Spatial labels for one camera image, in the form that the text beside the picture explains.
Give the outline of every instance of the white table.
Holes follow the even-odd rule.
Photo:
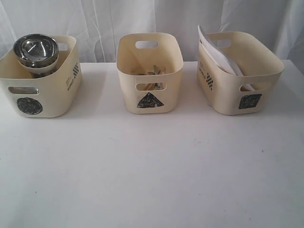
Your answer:
[[[196,62],[167,114],[129,113],[112,63],[81,65],[58,118],[19,117],[0,92],[0,227],[304,227],[304,76],[285,65],[239,116],[207,105]]]

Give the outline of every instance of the white backdrop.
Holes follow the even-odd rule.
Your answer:
[[[114,62],[129,33],[173,34],[185,61],[198,32],[244,31],[304,72],[304,0],[0,0],[0,57],[30,33],[77,38],[82,62]]]

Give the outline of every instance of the storage bin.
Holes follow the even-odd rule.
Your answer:
[[[56,117],[65,113],[78,90],[82,74],[76,39],[52,36],[66,44],[60,50],[57,71],[42,78],[32,78],[17,60],[13,50],[0,59],[0,86],[15,111],[24,117]]]
[[[137,48],[138,41],[156,41],[157,47]],[[162,75],[139,75],[153,66],[166,69]],[[119,41],[117,69],[126,108],[135,114],[165,113],[177,104],[183,59],[174,36],[166,33],[130,34]],[[147,90],[147,84],[163,85]]]
[[[221,50],[233,59],[245,76],[221,70],[199,44],[197,78],[209,103],[219,113],[236,115],[260,111],[284,70],[283,62],[252,35],[244,32],[208,34],[213,41],[230,42]],[[255,91],[246,91],[251,84]]]

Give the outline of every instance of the stainless steel bowl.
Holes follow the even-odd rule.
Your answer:
[[[43,34],[30,34],[18,39],[13,50],[19,62],[26,67],[47,67],[54,63],[59,54],[58,43]]]

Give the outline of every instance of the black square sticker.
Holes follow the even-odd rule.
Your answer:
[[[239,102],[239,109],[254,108],[260,100],[262,94],[245,95]]]

